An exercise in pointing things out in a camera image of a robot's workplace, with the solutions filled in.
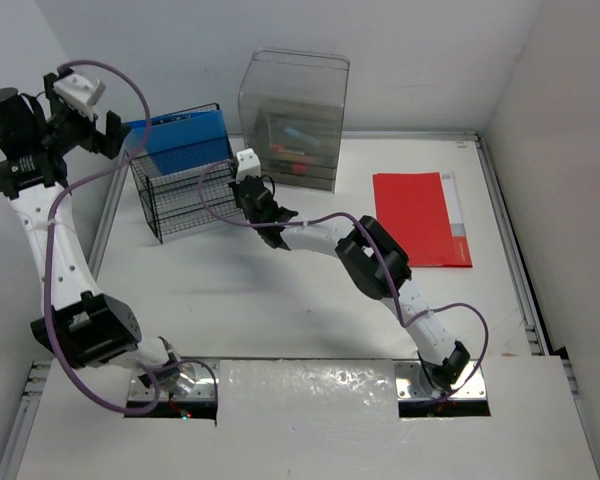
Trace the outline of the clear plastic drawer organizer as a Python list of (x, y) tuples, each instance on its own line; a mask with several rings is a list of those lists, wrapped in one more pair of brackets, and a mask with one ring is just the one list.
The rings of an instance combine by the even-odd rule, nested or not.
[[(275, 183), (332, 192), (336, 186), (350, 61), (336, 54), (260, 48), (241, 82), (238, 113), (244, 144)], [(318, 147), (284, 133), (292, 127), (320, 140)], [(276, 153), (274, 144), (304, 149)], [(271, 161), (304, 163), (307, 175), (273, 170)]]

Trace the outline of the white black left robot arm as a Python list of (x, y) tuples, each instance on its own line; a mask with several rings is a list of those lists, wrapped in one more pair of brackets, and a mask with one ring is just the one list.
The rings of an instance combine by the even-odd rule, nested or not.
[(0, 89), (0, 193), (24, 228), (43, 290), (42, 317), (31, 323), (36, 340), (51, 348), (55, 335), (68, 364), (158, 370), (168, 386), (178, 356), (161, 337), (146, 337), (131, 308), (105, 294), (88, 267), (65, 194), (65, 156), (76, 147), (116, 158), (130, 132), (109, 112), (97, 128), (95, 106), (104, 92), (97, 78), (63, 68), (44, 78), (50, 110), (15, 87)]

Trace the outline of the orange black highlighter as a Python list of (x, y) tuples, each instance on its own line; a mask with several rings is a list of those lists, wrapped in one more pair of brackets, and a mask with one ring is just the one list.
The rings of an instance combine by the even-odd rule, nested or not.
[(274, 144), (271, 146), (271, 149), (280, 154), (290, 154), (290, 155), (305, 155), (306, 151), (304, 149), (290, 147), (282, 144)]

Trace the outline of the blue glue stick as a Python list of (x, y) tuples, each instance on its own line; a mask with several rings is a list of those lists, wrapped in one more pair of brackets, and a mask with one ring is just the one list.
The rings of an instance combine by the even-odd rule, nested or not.
[(305, 142), (306, 144), (309, 144), (313, 147), (318, 147), (320, 145), (319, 139), (317, 139), (314, 136), (311, 136), (309, 134), (306, 134), (304, 132), (301, 132), (300, 130), (297, 130), (295, 128), (286, 127), (284, 129), (284, 133), (297, 139), (298, 141)]

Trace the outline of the black wire mesh shelf rack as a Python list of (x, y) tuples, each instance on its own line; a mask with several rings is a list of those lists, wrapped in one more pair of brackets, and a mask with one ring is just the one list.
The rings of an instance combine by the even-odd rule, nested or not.
[[(221, 110), (219, 104), (210, 103), (176, 112), (212, 109), (213, 104)], [(143, 120), (137, 120), (131, 122), (129, 127), (131, 132), (127, 142), (133, 150), (139, 146), (145, 134), (150, 136), (151, 122), (146, 127)], [(239, 212), (229, 188), (232, 181), (231, 167), (226, 164), (229, 159), (155, 178), (150, 178), (146, 171), (133, 164), (135, 159), (132, 160), (131, 173), (144, 217), (158, 241), (163, 241), (168, 235), (213, 222), (215, 218), (204, 208), (201, 198), (222, 216)]]

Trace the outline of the red folder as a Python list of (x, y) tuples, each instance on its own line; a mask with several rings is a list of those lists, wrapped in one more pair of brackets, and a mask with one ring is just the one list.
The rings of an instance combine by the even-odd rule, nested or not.
[(377, 173), (376, 217), (416, 268), (473, 266), (451, 172)]

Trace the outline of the blue folder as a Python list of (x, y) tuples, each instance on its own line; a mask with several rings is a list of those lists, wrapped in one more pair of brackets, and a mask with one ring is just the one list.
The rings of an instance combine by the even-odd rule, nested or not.
[(213, 104), (152, 118), (149, 139), (133, 164), (155, 178), (231, 157), (223, 113)]

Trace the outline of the pink black highlighter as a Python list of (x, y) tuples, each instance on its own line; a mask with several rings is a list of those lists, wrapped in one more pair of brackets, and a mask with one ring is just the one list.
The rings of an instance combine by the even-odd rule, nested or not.
[(309, 165), (298, 162), (271, 161), (270, 166), (273, 170), (295, 175), (307, 175), (310, 170)]

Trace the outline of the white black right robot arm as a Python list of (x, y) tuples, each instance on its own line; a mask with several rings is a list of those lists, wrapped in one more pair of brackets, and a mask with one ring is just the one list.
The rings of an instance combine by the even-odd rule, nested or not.
[(356, 288), (384, 304), (406, 329), (431, 387), (452, 391), (469, 363), (469, 351), (424, 301), (408, 255), (375, 218), (302, 222), (298, 212), (278, 205), (260, 177), (233, 181), (230, 188), (248, 224), (269, 247), (338, 259)]

